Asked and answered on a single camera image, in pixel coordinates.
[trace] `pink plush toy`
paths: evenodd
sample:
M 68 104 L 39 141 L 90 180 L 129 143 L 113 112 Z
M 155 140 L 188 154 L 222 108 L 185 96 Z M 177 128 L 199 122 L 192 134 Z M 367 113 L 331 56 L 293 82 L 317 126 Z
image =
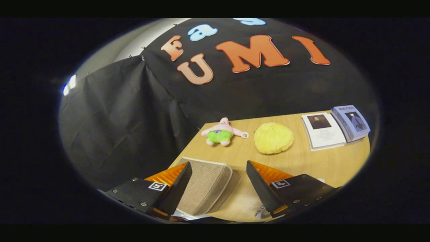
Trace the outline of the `pink plush toy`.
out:
M 233 134 L 244 139 L 247 139 L 249 136 L 247 132 L 242 132 L 231 127 L 228 123 L 228 118 L 222 118 L 219 124 L 202 132 L 202 136 L 208 136 L 206 143 L 210 146 L 214 143 L 220 143 L 222 146 L 228 146 Z

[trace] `yellow plush ball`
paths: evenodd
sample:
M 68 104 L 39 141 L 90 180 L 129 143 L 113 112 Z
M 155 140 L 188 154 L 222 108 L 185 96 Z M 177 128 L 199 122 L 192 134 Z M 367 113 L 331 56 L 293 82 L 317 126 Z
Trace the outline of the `yellow plush ball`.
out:
M 278 123 L 262 124 L 254 133 L 255 147 L 263 154 L 277 154 L 286 151 L 293 141 L 293 132 Z

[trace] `stack of books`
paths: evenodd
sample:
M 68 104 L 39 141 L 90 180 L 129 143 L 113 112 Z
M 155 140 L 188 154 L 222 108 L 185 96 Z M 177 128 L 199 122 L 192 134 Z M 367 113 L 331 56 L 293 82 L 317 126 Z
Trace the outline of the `stack of books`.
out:
M 369 134 L 369 125 L 353 105 L 334 107 L 331 111 L 331 115 L 302 115 L 311 151 L 344 146 Z
M 368 136 L 370 132 L 369 125 L 353 105 L 334 107 L 331 111 L 332 116 L 342 129 L 347 143 Z

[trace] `white book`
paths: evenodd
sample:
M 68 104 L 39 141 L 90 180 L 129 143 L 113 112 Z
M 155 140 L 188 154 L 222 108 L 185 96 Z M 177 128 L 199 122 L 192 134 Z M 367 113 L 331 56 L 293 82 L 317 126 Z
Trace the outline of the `white book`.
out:
M 302 115 L 310 150 L 344 146 L 347 141 L 336 120 L 327 112 Z

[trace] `plush keychain ring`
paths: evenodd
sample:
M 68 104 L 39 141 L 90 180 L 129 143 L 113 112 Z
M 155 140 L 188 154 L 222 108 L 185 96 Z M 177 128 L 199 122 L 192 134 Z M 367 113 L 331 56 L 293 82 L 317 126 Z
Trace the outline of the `plush keychain ring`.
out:
M 242 133 L 240 134 L 240 137 L 242 137 L 242 138 L 244 138 L 244 139 L 247 139 L 247 138 L 249 137 L 249 133 L 248 133 L 248 132 L 242 132 Z

